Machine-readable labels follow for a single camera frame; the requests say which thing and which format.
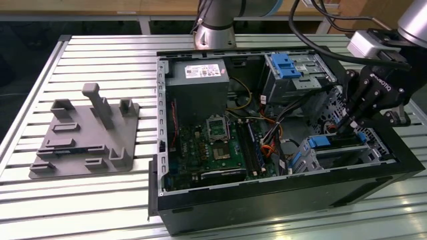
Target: gray plastic stand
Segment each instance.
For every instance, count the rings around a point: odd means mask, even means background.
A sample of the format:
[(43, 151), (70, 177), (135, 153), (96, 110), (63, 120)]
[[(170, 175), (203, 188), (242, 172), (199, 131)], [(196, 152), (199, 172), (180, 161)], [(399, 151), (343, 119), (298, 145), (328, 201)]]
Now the gray plastic stand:
[(127, 172), (134, 166), (139, 104), (122, 99), (110, 106), (96, 83), (86, 83), (82, 93), (92, 106), (74, 106), (58, 99), (55, 117), (42, 148), (30, 167), (30, 178), (51, 178)]

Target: ram slot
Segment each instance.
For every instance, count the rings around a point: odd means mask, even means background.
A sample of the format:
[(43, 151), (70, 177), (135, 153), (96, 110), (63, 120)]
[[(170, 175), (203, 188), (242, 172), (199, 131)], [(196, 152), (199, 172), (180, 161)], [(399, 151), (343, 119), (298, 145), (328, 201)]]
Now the ram slot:
[(256, 158), (256, 150), (254, 148), (252, 137), (250, 133), (250, 129), (244, 123), (239, 123), (236, 125), (238, 138), (240, 143), (240, 148), (243, 150), (243, 157), (246, 166), (250, 172), (252, 172), (254, 176), (260, 172), (260, 166)]
[(248, 128), (248, 131), (251, 134), (251, 140), (252, 140), (254, 148), (255, 148), (255, 152), (256, 152), (259, 169), (262, 172), (266, 172), (266, 168), (264, 168), (266, 163), (264, 163), (264, 159), (263, 159), (262, 148), (260, 148), (260, 144), (256, 140), (256, 134), (255, 134), (255, 131), (254, 131), (254, 128), (252, 128), (252, 125), (250, 122), (247, 123), (247, 128)]

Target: motherboard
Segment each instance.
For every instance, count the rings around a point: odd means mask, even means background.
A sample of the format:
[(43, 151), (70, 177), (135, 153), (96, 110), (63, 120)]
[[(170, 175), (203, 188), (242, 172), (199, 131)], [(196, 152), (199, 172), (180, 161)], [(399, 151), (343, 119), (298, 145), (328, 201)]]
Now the motherboard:
[(170, 152), (170, 189), (275, 177), (275, 165), (262, 154), (262, 138), (256, 121), (230, 121), (223, 116), (180, 126)]

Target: green circuit board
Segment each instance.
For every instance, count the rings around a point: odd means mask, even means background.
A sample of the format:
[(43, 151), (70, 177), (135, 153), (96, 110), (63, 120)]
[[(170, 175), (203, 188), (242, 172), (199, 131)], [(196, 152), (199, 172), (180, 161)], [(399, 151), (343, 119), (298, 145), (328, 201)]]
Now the green circuit board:
[[(212, 171), (227, 171), (246, 169), (246, 159), (239, 142), (236, 123), (226, 124), (223, 128), (220, 121), (214, 124), (202, 124), (198, 126), (182, 126), (179, 128), (178, 146), (171, 152), (172, 161), (170, 160), (171, 188), (172, 190), (190, 189), (199, 187), (196, 182), (200, 174)], [(263, 137), (258, 124), (254, 124), (256, 141)], [(227, 140), (210, 141), (210, 134), (230, 134)], [(266, 172), (256, 176), (248, 172), (244, 180), (256, 180), (260, 178), (274, 177), (275, 165), (272, 162), (266, 163)]]

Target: metal slotted table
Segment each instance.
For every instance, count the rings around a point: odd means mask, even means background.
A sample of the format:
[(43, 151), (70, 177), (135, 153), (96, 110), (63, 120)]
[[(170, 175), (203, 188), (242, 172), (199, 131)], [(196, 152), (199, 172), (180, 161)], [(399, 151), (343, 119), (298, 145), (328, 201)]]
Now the metal slotted table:
[[(310, 35), (348, 54), (343, 35)], [(302, 46), (294, 35), (238, 35), (238, 46)], [(162, 219), (148, 220), (148, 161), (156, 153), (156, 51), (192, 49), (190, 35), (74, 36), (59, 41), (0, 145), (0, 239), (402, 239), (427, 237), (427, 171), (394, 183), (358, 204), (170, 237)], [(346, 68), (359, 65), (343, 63)], [(111, 104), (139, 103), (131, 172), (32, 180), (30, 165), (47, 133), (55, 99), (91, 102), (84, 83), (98, 82)], [(427, 167), (427, 117), (411, 102), (412, 125), (396, 128)]]

